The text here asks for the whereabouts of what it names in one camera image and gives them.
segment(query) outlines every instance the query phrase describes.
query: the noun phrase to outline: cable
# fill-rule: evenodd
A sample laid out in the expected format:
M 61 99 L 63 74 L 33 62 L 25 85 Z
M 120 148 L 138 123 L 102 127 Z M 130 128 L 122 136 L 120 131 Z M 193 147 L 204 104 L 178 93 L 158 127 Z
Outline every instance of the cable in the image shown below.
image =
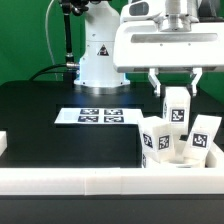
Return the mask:
M 55 65 L 55 59 L 54 59 L 54 55 L 53 55 L 52 49 L 51 49 L 48 23 L 49 23 L 49 14 L 50 14 L 50 11 L 51 11 L 51 8 L 52 8 L 52 5 L 53 5 L 54 1 L 56 1 L 56 0 L 51 0 L 49 6 L 47 8 L 46 17 L 45 17 L 45 33 L 46 33 L 47 47 L 48 47 L 48 51 L 49 51 L 49 54 L 50 54 L 51 61 L 52 61 L 53 65 Z
M 52 65 L 52 66 L 49 66 L 47 68 L 44 68 L 42 70 L 40 70 L 39 72 L 37 72 L 36 74 L 34 74 L 30 79 L 29 81 L 33 81 L 36 77 L 46 73 L 47 71 L 49 70 L 52 70 L 54 68 L 65 68 L 66 67 L 66 64 L 57 64 L 57 65 Z

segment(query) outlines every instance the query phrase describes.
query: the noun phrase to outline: printed marker sheet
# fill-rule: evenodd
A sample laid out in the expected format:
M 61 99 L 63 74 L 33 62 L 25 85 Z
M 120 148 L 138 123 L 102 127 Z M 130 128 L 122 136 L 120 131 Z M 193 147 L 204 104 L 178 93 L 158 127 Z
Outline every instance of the printed marker sheet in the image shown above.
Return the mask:
M 138 124 L 140 109 L 62 108 L 55 124 Z

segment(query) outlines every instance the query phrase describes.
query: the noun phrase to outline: green wall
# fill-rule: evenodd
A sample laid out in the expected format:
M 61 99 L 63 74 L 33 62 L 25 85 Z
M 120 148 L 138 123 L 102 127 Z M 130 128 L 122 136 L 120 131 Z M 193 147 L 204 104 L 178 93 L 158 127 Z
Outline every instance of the green wall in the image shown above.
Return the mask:
M 127 0 L 113 0 L 111 5 L 120 12 Z M 45 13 L 50 0 L 1 1 L 0 9 L 0 84 L 12 80 L 27 80 L 35 72 L 50 66 L 51 59 L 45 38 Z M 224 16 L 224 0 L 220 15 Z M 84 17 L 71 16 L 73 51 L 78 61 L 84 53 Z M 63 63 L 65 38 L 63 14 L 57 1 L 49 17 L 49 34 L 56 63 Z M 147 75 L 129 74 L 131 80 L 147 81 Z M 42 79 L 54 79 L 44 76 Z M 162 81 L 182 82 L 186 76 L 160 75 Z M 200 87 L 224 103 L 224 73 L 204 74 Z

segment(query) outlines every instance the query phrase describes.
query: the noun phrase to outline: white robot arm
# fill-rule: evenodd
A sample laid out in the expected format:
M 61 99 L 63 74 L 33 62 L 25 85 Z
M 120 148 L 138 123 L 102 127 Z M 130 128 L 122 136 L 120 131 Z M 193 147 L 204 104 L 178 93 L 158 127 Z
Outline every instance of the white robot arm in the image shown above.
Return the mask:
M 224 71 L 224 21 L 200 22 L 204 1 L 143 0 L 125 6 L 115 39 L 115 69 L 148 72 L 156 96 L 161 94 L 157 74 L 190 73 L 195 96 L 203 71 Z

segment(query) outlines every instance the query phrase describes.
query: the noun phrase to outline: black tabletop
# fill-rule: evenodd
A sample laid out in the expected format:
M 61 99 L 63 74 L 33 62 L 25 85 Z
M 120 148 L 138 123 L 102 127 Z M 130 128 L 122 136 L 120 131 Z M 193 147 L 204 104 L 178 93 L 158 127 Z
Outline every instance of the black tabletop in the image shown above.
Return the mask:
M 130 90 L 94 95 L 63 82 L 15 81 L 0 87 L 0 130 L 8 148 L 1 167 L 139 167 L 137 125 L 55 125 L 61 108 L 132 108 L 161 116 L 162 99 L 148 83 Z M 224 117 L 224 105 L 199 91 L 192 99 L 190 126 L 198 114 Z M 223 148 L 223 123 L 215 142 Z
M 62 82 L 5 83 L 0 87 L 0 130 L 7 131 L 8 148 L 0 166 L 139 167 L 136 125 L 56 126 L 62 107 L 137 108 L 146 117 L 161 116 L 162 101 L 147 83 L 98 96 Z M 192 99 L 190 126 L 197 114 L 224 117 L 224 105 L 200 90 Z M 223 126 L 215 138 L 222 149 Z M 1 196 L 0 223 L 210 224 L 223 222 L 223 209 L 223 195 Z

